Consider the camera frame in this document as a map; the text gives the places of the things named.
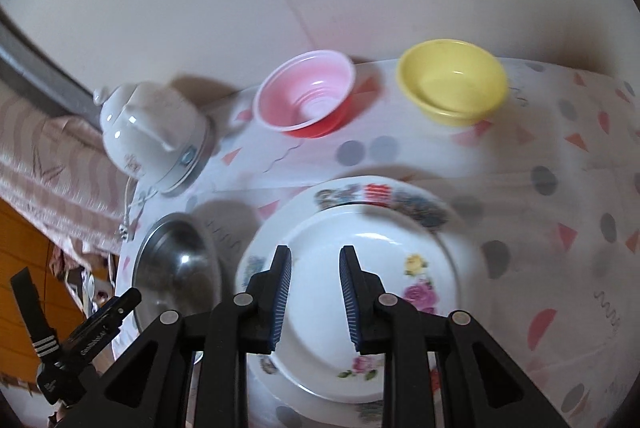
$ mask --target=yellow bowl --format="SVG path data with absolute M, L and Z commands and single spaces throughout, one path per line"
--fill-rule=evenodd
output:
M 422 112 L 449 126 L 471 126 L 504 103 L 507 74 L 479 46 L 432 40 L 406 51 L 396 70 L 398 84 Z

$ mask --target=yellow flower pattern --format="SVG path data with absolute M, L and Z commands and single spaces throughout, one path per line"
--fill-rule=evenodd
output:
M 427 266 L 427 261 L 419 254 L 411 254 L 406 257 L 406 260 L 404 261 L 404 274 L 408 276 L 418 276 L 424 273 Z

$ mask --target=plastic bowl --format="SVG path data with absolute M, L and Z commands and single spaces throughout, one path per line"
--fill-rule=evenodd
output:
M 507 74 L 479 46 L 432 40 L 406 51 L 398 62 L 398 84 L 422 112 L 442 124 L 471 126 L 504 103 Z
M 254 116 L 266 128 L 293 137 L 322 137 L 344 121 L 356 73 L 335 50 L 301 54 L 271 72 L 254 99 Z

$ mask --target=floral plate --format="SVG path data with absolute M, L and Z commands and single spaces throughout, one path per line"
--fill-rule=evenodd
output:
M 300 193 L 258 231 L 236 291 L 269 266 L 281 243 L 294 257 L 281 341 L 270 358 L 249 355 L 248 365 L 272 394 L 319 422 L 366 426 L 382 397 L 383 356 L 359 356 L 349 341 L 337 270 L 342 245 L 354 245 L 364 270 L 421 311 L 463 308 L 481 321 L 488 314 L 486 267 L 462 222 L 407 183 L 353 177 Z

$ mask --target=pink bowl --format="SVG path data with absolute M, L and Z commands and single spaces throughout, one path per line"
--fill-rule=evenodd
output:
M 301 54 L 271 72 L 254 99 L 264 127 L 293 137 L 322 137 L 344 121 L 356 72 L 335 50 Z

